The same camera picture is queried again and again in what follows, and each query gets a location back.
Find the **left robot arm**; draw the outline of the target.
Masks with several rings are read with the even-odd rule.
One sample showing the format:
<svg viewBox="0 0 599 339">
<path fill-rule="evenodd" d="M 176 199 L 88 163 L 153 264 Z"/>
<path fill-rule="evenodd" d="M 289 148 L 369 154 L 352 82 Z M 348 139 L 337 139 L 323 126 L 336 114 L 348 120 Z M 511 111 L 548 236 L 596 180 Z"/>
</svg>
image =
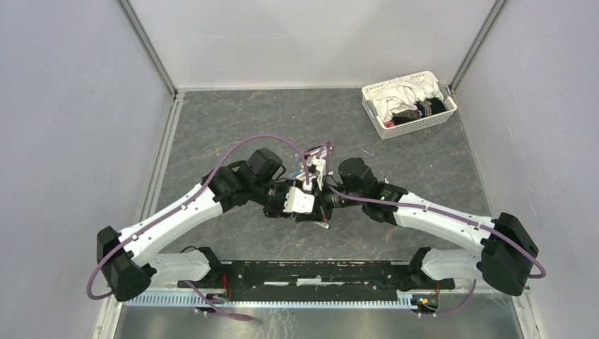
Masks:
<svg viewBox="0 0 599 339">
<path fill-rule="evenodd" d="M 197 280 L 215 287 L 222 269 L 203 254 L 189 260 L 160 251 L 193 227 L 243 206 L 249 201 L 266 206 L 277 193 L 289 187 L 274 176 L 284 170 L 283 161 L 272 150 L 255 150 L 248 160 L 214 169 L 201 183 L 158 213 L 120 231 L 111 226 L 96 236 L 97 268 L 118 302 L 139 296 L 158 280 L 166 283 Z"/>
</svg>

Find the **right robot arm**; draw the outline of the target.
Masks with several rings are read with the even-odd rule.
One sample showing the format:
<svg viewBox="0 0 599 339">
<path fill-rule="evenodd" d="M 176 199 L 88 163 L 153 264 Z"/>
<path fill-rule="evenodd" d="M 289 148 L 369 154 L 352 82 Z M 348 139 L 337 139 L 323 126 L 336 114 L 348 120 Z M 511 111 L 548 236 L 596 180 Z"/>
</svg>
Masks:
<svg viewBox="0 0 599 339">
<path fill-rule="evenodd" d="M 379 181 L 360 157 L 339 165 L 340 185 L 327 183 L 328 166 L 322 157 L 311 158 L 308 170 L 325 195 L 326 207 L 359 205 L 376 222 L 419 230 L 457 245 L 454 250 L 419 249 L 408 269 L 408 279 L 417 288 L 435 280 L 484 280 L 499 292 L 520 296 L 528 280 L 546 276 L 537 260 L 538 246 L 512 214 L 492 218 L 427 201 Z"/>
</svg>

